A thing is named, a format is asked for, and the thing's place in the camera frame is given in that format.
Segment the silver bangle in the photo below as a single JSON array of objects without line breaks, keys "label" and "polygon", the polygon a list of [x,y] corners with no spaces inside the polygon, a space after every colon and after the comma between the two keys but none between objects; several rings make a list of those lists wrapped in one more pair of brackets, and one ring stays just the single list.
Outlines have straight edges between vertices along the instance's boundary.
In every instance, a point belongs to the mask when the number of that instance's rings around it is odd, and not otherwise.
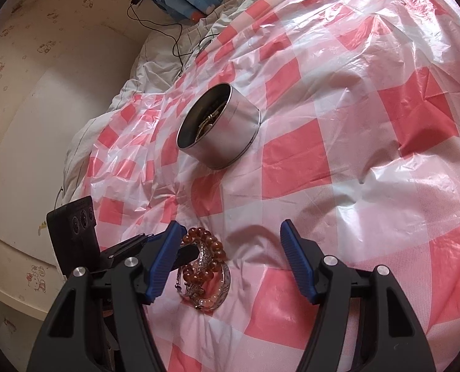
[{"label": "silver bangle", "polygon": [[196,310],[212,313],[223,304],[231,285],[226,253],[219,240],[197,238],[182,243],[175,262],[175,289]]}]

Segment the round silver metal tin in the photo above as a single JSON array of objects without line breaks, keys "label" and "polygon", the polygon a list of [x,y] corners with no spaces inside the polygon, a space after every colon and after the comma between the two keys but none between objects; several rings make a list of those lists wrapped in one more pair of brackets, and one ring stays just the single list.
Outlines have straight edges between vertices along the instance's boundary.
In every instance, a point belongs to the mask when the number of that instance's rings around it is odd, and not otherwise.
[{"label": "round silver metal tin", "polygon": [[261,113],[255,105],[230,84],[217,84],[187,112],[177,148],[210,169],[223,169],[246,152],[260,124]]}]

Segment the white grey quilt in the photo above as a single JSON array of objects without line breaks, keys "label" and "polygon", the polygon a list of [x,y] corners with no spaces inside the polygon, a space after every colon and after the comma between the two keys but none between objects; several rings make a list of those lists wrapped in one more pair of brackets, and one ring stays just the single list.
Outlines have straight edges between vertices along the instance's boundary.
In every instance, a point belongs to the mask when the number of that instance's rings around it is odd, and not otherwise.
[{"label": "white grey quilt", "polygon": [[71,140],[65,157],[63,191],[59,193],[58,204],[63,205],[82,196],[80,189],[94,142],[113,114],[123,109],[138,93],[156,94],[170,89],[182,72],[202,56],[202,51],[217,34],[245,9],[260,1],[225,0],[207,19],[185,27],[182,34],[178,34],[178,27],[172,25],[166,29],[165,36],[155,32],[147,36],[132,65],[130,78],[112,99],[106,112],[89,120]]}]

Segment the red white checkered plastic sheet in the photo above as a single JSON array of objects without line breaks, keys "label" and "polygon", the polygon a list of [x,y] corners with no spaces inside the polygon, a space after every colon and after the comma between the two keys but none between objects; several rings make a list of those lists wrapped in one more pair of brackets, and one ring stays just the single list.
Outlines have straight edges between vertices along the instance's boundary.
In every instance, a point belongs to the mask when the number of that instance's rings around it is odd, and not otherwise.
[{"label": "red white checkered plastic sheet", "polygon": [[[261,113],[226,168],[177,148],[181,123],[228,83]],[[164,93],[138,93],[94,142],[82,195],[102,248],[175,220],[223,243],[228,297],[197,312],[173,285],[147,309],[170,371],[293,371],[316,307],[279,241],[387,265],[438,370],[460,351],[460,8],[454,0],[261,0]]]}]

